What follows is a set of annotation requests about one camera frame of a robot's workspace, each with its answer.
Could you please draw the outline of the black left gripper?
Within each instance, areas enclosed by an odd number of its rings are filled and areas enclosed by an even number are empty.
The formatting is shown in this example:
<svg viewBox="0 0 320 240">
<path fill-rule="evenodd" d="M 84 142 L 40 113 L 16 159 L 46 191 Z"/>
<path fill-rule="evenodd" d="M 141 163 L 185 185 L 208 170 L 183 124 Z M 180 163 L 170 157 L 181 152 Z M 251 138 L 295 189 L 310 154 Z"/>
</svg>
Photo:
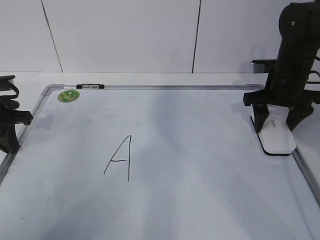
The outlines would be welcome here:
<svg viewBox="0 0 320 240">
<path fill-rule="evenodd" d="M 15 124 L 28 126 L 33 120 L 29 111 L 20 111 L 19 107 L 16 100 L 0 101 L 0 150 L 4 153 L 16 153 L 19 149 Z"/>
</svg>

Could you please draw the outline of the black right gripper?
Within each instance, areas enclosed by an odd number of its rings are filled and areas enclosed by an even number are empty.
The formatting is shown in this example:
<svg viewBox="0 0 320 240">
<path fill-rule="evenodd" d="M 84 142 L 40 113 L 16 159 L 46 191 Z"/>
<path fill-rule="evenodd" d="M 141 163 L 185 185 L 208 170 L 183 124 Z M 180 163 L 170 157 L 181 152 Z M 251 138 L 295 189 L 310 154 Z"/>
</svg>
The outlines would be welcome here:
<svg viewBox="0 0 320 240">
<path fill-rule="evenodd" d="M 312 115 L 314 108 L 311 103 L 317 102 L 317 92 L 306 90 L 309 75 L 316 74 L 312 70 L 313 57 L 305 60 L 280 57 L 270 71 L 263 89 L 244 94 L 245 106 L 252 105 L 253 127 L 260 133 L 270 112 L 267 105 L 288 107 L 286 124 L 292 132 L 305 118 Z"/>
</svg>

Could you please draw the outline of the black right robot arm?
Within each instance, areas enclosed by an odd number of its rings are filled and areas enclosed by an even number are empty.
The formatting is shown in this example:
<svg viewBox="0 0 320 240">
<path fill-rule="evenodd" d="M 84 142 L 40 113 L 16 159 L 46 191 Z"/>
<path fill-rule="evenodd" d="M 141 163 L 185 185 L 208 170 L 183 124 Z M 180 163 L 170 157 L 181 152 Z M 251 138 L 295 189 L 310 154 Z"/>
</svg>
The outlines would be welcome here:
<svg viewBox="0 0 320 240">
<path fill-rule="evenodd" d="M 289 109 L 286 124 L 290 131 L 319 104 L 320 92 L 305 88 L 320 49 L 320 2 L 292 2 L 278 21 L 281 43 L 264 89 L 245 93 L 243 103 L 253 108 L 253 126 L 260 133 L 270 112 L 269 105 Z"/>
</svg>

